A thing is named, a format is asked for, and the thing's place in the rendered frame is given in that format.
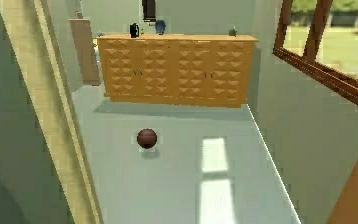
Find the pale wooden door frame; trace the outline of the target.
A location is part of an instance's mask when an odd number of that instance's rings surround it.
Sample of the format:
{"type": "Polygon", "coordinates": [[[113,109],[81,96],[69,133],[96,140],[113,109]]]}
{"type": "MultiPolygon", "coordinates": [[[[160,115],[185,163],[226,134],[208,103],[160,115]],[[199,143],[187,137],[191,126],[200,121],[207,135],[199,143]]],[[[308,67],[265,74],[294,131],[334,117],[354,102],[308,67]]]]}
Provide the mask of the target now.
{"type": "Polygon", "coordinates": [[[0,13],[75,224],[104,224],[47,1],[0,13]]]}

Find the blue round vase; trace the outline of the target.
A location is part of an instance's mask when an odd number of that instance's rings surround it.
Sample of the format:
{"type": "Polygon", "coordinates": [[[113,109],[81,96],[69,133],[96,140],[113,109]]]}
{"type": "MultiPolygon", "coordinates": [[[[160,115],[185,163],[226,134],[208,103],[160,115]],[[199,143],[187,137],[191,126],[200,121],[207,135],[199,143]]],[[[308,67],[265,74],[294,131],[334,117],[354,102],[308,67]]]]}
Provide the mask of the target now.
{"type": "Polygon", "coordinates": [[[157,20],[155,22],[155,31],[159,35],[163,35],[165,33],[166,24],[164,20],[157,20]]]}

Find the brown wooden furniture corner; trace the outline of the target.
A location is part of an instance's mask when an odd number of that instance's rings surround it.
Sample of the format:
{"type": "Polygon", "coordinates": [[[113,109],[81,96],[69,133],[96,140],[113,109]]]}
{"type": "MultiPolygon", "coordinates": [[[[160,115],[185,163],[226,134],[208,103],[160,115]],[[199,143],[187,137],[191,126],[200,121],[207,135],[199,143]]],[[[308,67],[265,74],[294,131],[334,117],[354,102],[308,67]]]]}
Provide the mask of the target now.
{"type": "Polygon", "coordinates": [[[358,224],[358,159],[326,224],[358,224]]]}

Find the brown framed window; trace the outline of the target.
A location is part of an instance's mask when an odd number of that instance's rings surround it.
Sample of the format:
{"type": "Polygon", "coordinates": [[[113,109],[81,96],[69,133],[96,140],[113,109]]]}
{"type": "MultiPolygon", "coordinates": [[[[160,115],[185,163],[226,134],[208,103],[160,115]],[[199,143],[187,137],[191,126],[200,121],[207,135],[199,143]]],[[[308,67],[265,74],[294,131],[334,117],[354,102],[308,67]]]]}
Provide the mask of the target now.
{"type": "Polygon", "coordinates": [[[358,106],[358,0],[282,0],[273,54],[358,106]]]}

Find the brown basketball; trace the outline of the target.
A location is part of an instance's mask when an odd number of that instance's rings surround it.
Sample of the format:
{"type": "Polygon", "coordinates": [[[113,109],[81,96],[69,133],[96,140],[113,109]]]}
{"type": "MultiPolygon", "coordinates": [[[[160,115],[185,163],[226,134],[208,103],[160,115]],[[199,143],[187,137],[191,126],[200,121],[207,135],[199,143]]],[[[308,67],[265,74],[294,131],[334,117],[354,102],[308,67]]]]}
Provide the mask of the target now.
{"type": "Polygon", "coordinates": [[[137,134],[137,143],[144,149],[150,149],[157,143],[157,134],[152,129],[142,129],[137,134]]]}

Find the orange patterned wooden sideboard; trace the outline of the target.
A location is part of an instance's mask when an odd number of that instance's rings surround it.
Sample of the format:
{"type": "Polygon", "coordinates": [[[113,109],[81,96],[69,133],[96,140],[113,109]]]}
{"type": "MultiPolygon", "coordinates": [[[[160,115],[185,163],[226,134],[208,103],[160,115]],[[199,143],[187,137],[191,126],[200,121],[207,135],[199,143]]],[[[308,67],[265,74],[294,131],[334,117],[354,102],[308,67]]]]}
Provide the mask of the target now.
{"type": "Polygon", "coordinates": [[[257,40],[249,35],[126,34],[97,39],[113,102],[240,107],[257,40]]]}

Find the dark framed wall picture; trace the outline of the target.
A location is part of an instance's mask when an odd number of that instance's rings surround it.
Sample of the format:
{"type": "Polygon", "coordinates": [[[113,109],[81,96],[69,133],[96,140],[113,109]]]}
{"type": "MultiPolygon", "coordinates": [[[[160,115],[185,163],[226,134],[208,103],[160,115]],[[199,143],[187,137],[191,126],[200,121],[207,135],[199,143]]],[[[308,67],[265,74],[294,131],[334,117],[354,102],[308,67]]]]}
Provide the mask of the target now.
{"type": "Polygon", "coordinates": [[[156,20],[156,0],[141,0],[143,9],[143,20],[154,22],[156,20]]]}

